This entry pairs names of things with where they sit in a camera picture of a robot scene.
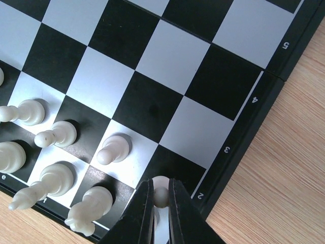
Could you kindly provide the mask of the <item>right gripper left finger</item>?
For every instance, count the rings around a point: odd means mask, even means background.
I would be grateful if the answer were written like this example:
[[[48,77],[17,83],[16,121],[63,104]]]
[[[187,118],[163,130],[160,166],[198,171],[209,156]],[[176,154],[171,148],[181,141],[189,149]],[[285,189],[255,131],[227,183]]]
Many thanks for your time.
[[[141,182],[121,218],[105,234],[101,243],[154,243],[153,193],[153,180]]]

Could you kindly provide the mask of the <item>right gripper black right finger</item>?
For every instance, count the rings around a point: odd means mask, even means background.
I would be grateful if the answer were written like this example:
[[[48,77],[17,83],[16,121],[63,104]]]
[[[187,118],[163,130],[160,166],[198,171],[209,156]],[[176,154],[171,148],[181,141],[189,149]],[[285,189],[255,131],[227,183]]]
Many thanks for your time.
[[[223,239],[207,224],[183,183],[169,180],[169,243],[223,243]]]

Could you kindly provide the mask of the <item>white knight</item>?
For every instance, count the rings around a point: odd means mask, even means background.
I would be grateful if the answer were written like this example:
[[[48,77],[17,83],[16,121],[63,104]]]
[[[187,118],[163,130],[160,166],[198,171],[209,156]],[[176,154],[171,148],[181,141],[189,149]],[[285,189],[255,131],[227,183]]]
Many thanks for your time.
[[[107,214],[112,205],[113,197],[108,189],[101,186],[92,187],[85,192],[81,202],[71,207],[64,223],[74,232],[91,236],[95,231],[93,221]]]

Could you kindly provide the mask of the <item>white pawn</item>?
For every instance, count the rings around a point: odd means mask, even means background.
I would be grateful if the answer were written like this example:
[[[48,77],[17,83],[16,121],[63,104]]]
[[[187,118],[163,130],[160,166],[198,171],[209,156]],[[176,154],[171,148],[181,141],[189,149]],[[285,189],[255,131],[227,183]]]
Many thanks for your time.
[[[169,240],[169,178],[156,176],[153,179],[154,186],[154,243],[166,244]]]
[[[39,132],[34,143],[40,148],[46,148],[55,145],[60,148],[72,145],[77,138],[77,130],[74,125],[68,121],[57,121],[50,130]]]
[[[1,122],[22,121],[27,126],[40,124],[45,118],[43,105],[36,100],[24,100],[17,107],[1,106]]]
[[[118,163],[127,158],[131,150],[131,144],[121,135],[108,137],[97,153],[96,159],[101,165]]]
[[[3,82],[4,82],[4,72],[2,68],[0,68],[0,86],[2,86]]]

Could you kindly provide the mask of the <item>white bishop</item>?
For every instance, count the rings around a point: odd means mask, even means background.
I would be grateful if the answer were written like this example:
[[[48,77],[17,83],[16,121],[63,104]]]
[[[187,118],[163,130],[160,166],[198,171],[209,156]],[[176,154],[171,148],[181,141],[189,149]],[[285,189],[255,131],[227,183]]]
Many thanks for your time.
[[[73,183],[74,175],[68,166],[61,163],[49,165],[43,169],[38,181],[14,195],[8,209],[28,209],[47,196],[62,196],[72,188]]]

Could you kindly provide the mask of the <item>white king piece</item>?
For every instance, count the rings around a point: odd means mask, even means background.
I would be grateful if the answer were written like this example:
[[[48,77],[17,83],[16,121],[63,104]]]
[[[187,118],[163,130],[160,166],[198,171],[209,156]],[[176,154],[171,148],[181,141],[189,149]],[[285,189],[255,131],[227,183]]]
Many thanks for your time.
[[[14,173],[26,162],[23,147],[12,141],[1,142],[1,173]]]

